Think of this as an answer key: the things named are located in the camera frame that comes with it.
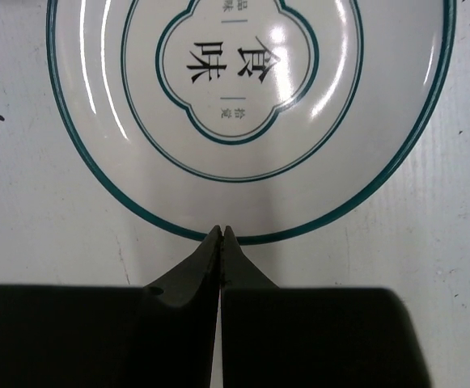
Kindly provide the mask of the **white plate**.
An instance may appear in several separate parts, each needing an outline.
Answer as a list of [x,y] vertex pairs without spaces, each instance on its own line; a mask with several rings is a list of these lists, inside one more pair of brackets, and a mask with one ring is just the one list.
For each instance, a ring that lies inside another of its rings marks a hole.
[[359,206],[438,102],[454,1],[50,1],[49,77],[128,210],[200,240],[294,238]]

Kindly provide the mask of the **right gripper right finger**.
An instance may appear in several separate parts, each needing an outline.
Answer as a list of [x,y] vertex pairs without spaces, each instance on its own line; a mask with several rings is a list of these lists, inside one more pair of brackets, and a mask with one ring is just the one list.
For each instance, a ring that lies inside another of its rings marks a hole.
[[250,363],[262,354],[257,303],[277,286],[243,253],[229,226],[223,233],[220,264],[222,382],[225,387],[251,387]]

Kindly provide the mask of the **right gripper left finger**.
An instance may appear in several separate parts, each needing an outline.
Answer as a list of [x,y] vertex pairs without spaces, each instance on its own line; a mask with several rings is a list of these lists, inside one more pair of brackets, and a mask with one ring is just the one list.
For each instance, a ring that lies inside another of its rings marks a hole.
[[208,387],[220,286],[219,226],[181,263],[143,288],[137,374],[154,387]]

